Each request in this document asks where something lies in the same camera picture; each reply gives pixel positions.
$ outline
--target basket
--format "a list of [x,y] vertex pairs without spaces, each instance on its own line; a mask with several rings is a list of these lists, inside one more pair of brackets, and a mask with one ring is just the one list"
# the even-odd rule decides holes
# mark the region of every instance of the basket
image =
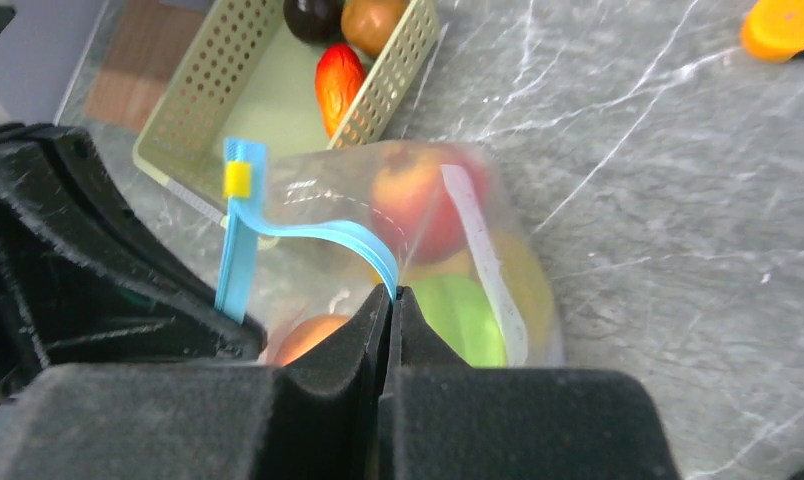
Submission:
[[283,3],[218,0],[134,145],[143,172],[217,223],[226,136],[276,157],[374,142],[438,37],[433,0],[411,0],[329,140],[314,93],[324,49],[290,33]]

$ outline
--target green fruit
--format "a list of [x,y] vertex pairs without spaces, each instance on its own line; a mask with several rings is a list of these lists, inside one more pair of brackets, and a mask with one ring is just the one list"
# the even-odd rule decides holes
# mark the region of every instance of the green fruit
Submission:
[[474,367],[504,367],[505,340],[479,284],[463,275],[411,283],[426,323]]

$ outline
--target marble countertop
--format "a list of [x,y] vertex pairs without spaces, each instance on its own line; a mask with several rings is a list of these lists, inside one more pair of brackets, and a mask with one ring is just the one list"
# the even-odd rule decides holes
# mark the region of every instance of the marble countertop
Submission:
[[[486,144],[554,281],[574,366],[655,398],[683,478],[804,466],[804,62],[738,47],[752,0],[439,0],[386,138]],[[63,117],[138,215],[213,282],[222,230],[81,115],[121,1]]]

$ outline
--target dark purple fruit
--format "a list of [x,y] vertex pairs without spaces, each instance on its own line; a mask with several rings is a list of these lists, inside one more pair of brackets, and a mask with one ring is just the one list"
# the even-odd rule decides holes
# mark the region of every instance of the dark purple fruit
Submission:
[[327,43],[340,35],[340,0],[284,0],[284,22],[305,43]]

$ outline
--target wooden board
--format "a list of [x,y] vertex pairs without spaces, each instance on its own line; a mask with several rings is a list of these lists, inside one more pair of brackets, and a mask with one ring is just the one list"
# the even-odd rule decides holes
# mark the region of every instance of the wooden board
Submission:
[[158,0],[128,0],[84,113],[140,132],[204,18]]

